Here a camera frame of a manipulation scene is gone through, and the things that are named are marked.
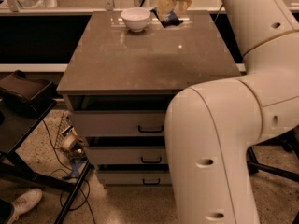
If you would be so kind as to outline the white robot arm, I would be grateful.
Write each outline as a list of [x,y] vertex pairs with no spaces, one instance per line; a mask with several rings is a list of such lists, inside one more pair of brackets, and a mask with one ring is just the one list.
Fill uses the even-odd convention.
[[282,0],[221,0],[247,73],[178,93],[165,144],[180,224],[260,224],[249,147],[299,125],[299,23]]

